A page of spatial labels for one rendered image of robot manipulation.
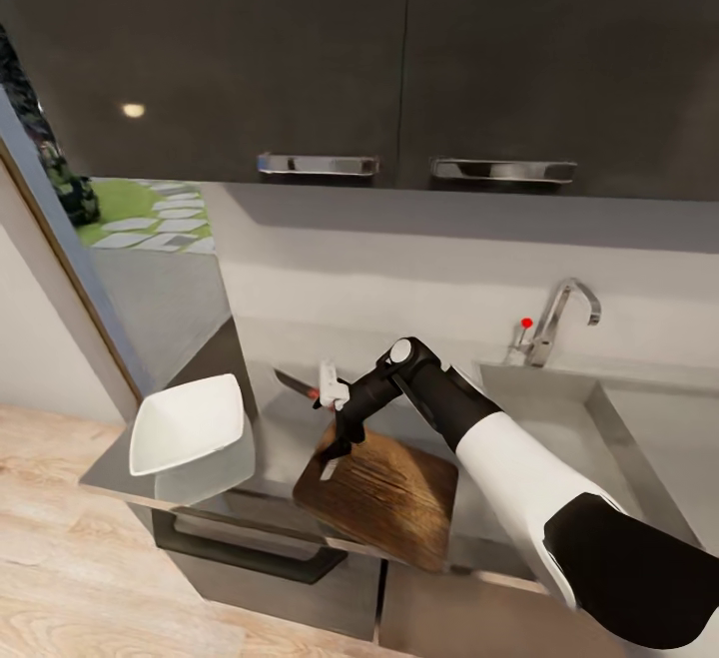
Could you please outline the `cutting board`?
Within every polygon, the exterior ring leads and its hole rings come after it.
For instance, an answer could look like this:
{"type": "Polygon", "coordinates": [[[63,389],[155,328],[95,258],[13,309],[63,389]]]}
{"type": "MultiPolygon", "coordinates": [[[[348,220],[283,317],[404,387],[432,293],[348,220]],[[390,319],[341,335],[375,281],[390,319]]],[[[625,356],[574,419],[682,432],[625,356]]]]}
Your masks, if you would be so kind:
{"type": "Polygon", "coordinates": [[[398,560],[441,574],[453,515],[458,468],[411,445],[364,428],[351,442],[331,477],[315,459],[336,442],[337,423],[323,440],[293,489],[297,506],[398,560]]]}

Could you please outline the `parer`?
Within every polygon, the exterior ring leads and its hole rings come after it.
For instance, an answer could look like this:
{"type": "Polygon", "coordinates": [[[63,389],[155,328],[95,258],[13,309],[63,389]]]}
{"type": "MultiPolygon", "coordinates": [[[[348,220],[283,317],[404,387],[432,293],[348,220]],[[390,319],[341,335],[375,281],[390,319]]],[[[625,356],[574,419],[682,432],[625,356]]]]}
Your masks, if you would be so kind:
{"type": "Polygon", "coordinates": [[[314,397],[315,400],[317,400],[318,397],[320,396],[319,389],[316,389],[315,387],[311,387],[310,385],[307,385],[306,383],[303,383],[302,381],[298,381],[294,377],[290,377],[289,375],[286,375],[285,373],[282,373],[281,371],[277,371],[276,369],[275,369],[275,373],[282,381],[285,381],[286,383],[293,385],[297,389],[301,389],[309,397],[314,397]]]}

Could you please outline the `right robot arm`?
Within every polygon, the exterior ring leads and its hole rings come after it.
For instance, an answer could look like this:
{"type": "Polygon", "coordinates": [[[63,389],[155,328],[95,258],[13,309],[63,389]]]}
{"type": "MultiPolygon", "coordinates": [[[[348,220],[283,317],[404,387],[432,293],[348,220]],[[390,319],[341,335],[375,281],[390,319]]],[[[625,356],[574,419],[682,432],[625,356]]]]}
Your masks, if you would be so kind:
{"type": "Polygon", "coordinates": [[[719,658],[719,558],[630,517],[450,365],[411,333],[353,384],[321,361],[313,408],[334,406],[337,440],[315,461],[352,453],[362,422],[404,392],[553,598],[587,610],[629,658],[719,658]]]}

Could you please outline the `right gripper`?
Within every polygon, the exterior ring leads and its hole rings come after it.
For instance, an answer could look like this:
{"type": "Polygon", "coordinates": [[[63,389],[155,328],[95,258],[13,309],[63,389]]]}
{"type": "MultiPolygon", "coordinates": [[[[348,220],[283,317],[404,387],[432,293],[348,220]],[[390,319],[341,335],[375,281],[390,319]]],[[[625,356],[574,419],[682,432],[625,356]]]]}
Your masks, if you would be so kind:
{"type": "Polygon", "coordinates": [[[371,396],[371,392],[365,386],[366,376],[367,374],[353,384],[337,378],[338,383],[343,383],[349,387],[351,398],[343,405],[340,411],[334,407],[336,411],[337,440],[321,452],[315,461],[323,463],[348,455],[352,453],[351,442],[359,444],[365,440],[362,422],[385,406],[385,404],[380,404],[371,396]]]}

